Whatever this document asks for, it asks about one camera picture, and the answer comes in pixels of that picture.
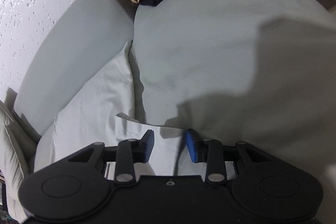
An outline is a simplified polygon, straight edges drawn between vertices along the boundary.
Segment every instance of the pillow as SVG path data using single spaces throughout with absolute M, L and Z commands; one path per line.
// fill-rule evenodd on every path
M 25 131 L 23 131 L 7 106 L 0 101 L 0 125 L 3 124 L 11 129 L 11 132 L 14 134 L 26 160 L 29 160 L 33 155 L 35 155 L 36 143 Z
M 335 19 L 316 0 L 139 6 L 146 123 L 245 140 L 308 171 L 324 187 L 319 220 L 336 223 Z
M 131 43 L 96 73 L 56 115 L 51 162 L 97 141 L 117 145 L 114 116 L 134 118 L 133 78 L 128 64 Z
M 37 142 L 84 83 L 133 40 L 134 20 L 119 1 L 75 0 L 39 47 L 14 103 Z
M 115 137 L 118 141 L 131 138 L 141 139 L 147 130 L 154 131 L 154 147 L 148 161 L 152 173 L 141 170 L 135 164 L 134 169 L 137 178 L 140 175 L 173 176 L 182 143 L 183 130 L 141 124 L 137 120 L 124 115 L 115 117 Z
M 7 208 L 11 218 L 15 219 L 19 223 L 23 223 L 25 220 L 27 220 L 27 215 L 21 203 L 17 200 L 14 200 L 9 195 L 7 195 Z
M 5 177 L 7 195 L 18 201 L 18 189 L 28 174 L 28 166 L 14 134 L 6 125 L 0 128 L 0 151 L 0 169 Z
M 30 158 L 30 160 L 27 162 L 27 164 L 28 164 L 29 174 L 34 173 L 35 155 Z
M 34 172 L 41 170 L 51 164 L 51 155 L 53 151 L 53 134 L 54 123 L 42 135 L 39 143 L 37 144 Z

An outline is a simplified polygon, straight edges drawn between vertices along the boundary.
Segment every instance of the mounting hole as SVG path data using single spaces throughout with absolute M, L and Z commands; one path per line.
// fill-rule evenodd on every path
M 175 182 L 173 182 L 172 180 L 169 180 L 169 181 L 166 182 L 166 185 L 167 186 L 174 186 Z

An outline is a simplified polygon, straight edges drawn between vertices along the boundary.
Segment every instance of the pillowcase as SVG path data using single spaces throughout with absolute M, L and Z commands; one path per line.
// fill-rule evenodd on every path
M 114 116 L 134 118 L 133 78 L 128 63 L 131 43 L 96 73 L 55 117 L 51 162 L 94 142 L 118 144 Z
M 126 41 L 133 40 L 134 18 L 125 4 L 123 0 L 76 0 L 43 40 L 13 109 L 17 121 L 36 142 L 84 83 L 115 57 Z
M 0 101 L 0 125 L 3 124 L 7 126 L 14 134 L 26 161 L 28 161 L 33 155 L 35 155 L 36 143 L 27 135 L 25 131 L 23 131 L 7 106 Z
M 336 223 L 335 27 L 316 0 L 139 6 L 141 122 L 245 140 L 304 169 L 324 187 L 319 220 Z
M 141 124 L 137 120 L 124 115 L 115 117 L 115 137 L 118 141 L 127 139 L 141 139 L 147 130 L 154 131 L 154 147 L 148 161 L 152 173 L 142 171 L 135 164 L 135 174 L 140 175 L 173 176 L 176 161 L 182 144 L 183 130 L 179 128 L 157 127 Z
M 5 176 L 7 195 L 19 200 L 18 189 L 28 174 L 28 165 L 11 129 L 0 127 L 0 169 Z
M 21 203 L 18 202 L 17 200 L 14 200 L 9 195 L 7 195 L 6 198 L 7 198 L 8 213 L 11 216 L 11 218 L 15 219 L 19 223 L 23 223 L 27 219 L 27 215 Z
M 39 143 L 37 144 L 34 172 L 41 170 L 51 164 L 51 155 L 53 154 L 53 134 L 54 123 L 42 135 Z

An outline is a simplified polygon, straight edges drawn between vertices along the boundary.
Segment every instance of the blue gripper pad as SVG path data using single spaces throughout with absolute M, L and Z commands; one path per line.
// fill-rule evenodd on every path
M 197 152 L 196 152 L 195 142 L 189 131 L 186 131 L 186 134 L 185 134 L 185 144 L 187 145 L 191 161 L 197 162 Z

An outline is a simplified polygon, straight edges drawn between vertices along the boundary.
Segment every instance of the circular pad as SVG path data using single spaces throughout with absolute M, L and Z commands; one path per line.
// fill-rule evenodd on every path
M 323 198 L 317 179 L 283 162 L 247 166 L 233 180 L 231 192 L 248 212 L 265 221 L 279 223 L 315 215 Z
M 42 185 L 42 191 L 51 198 L 67 198 L 75 195 L 81 188 L 81 182 L 70 176 L 48 179 Z

